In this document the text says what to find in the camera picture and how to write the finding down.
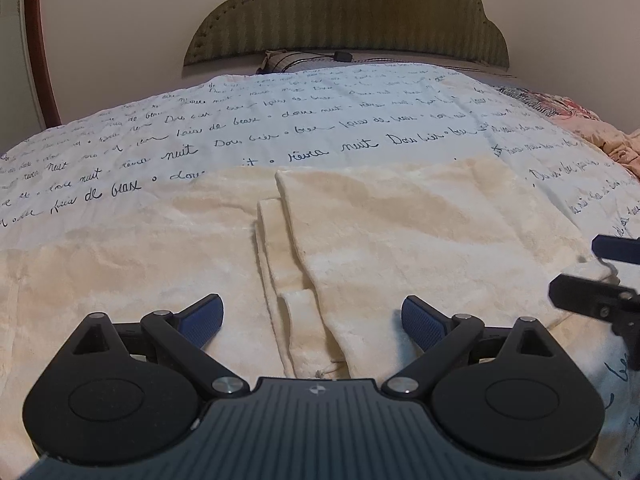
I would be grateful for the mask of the white script-print duvet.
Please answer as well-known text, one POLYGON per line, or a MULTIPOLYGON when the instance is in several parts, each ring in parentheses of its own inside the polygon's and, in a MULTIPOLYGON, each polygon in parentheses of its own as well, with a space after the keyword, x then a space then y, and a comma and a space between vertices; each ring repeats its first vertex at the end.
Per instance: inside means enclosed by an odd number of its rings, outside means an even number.
MULTIPOLYGON (((36 134, 1 159, 1 255, 132 216, 224 171, 340 171, 471 158, 503 162, 533 185, 589 249, 599 234, 639 233, 638 180, 593 145, 455 70, 375 64, 220 76, 36 134)), ((606 407, 592 458, 614 478, 634 478, 639 376, 629 353, 608 324, 560 312, 562 330, 548 330, 606 407)), ((1 408, 6 479, 37 458, 22 422, 30 388, 17 408, 1 408)))

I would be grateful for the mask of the small black device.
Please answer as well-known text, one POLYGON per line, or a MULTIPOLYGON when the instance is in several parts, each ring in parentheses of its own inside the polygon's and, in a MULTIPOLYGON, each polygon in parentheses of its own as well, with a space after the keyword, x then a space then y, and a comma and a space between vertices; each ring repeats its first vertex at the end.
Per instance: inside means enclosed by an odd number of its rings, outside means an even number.
POLYGON ((335 51, 333 59, 336 62, 350 63, 352 62, 352 54, 345 51, 335 51))

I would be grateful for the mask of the olive green headboard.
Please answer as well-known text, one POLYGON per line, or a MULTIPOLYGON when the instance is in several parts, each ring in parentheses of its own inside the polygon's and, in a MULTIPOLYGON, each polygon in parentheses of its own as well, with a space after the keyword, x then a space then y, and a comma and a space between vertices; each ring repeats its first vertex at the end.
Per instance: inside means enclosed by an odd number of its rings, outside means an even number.
POLYGON ((510 65, 482 0, 227 0, 198 26, 183 63, 292 49, 406 51, 510 65))

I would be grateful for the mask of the striped pillow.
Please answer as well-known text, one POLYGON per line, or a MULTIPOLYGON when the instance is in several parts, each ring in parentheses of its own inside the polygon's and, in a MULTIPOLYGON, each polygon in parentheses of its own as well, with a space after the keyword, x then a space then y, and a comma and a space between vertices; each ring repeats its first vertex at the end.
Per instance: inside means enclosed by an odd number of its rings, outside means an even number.
POLYGON ((416 63, 431 64, 442 67, 454 68, 455 70, 479 70, 483 73, 504 75, 509 73, 507 68, 491 66, 482 62, 470 62, 447 58, 441 55, 420 54, 412 52, 398 51, 368 51, 368 50, 340 50, 352 54, 352 62, 342 63, 333 59, 335 51, 318 50, 277 50, 267 51, 262 65, 259 67, 260 74, 293 73, 300 70, 315 70, 316 68, 327 68, 336 66, 356 65, 356 64, 385 64, 385 63, 416 63))

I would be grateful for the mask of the cream fleece pants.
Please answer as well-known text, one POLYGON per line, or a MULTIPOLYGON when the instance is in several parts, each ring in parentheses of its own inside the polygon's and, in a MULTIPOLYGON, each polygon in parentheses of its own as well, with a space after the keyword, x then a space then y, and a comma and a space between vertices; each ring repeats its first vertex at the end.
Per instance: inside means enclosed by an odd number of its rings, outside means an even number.
POLYGON ((1 255, 1 407, 93 310, 135 318, 216 292, 210 351, 247 377, 382 378, 413 346, 399 307, 416 295, 490 325, 521 315, 554 332, 559 273, 607 280, 578 229, 503 162, 237 169, 132 216, 1 255))

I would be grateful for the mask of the pink patterned blanket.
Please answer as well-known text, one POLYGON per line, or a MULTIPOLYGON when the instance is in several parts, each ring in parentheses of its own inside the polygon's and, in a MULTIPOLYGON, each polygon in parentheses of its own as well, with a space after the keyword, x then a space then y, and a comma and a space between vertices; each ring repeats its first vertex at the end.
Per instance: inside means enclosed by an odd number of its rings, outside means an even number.
POLYGON ((567 96, 520 87, 497 87, 497 90, 543 114, 552 124, 579 136, 634 177, 640 177, 639 130, 624 133, 567 96))

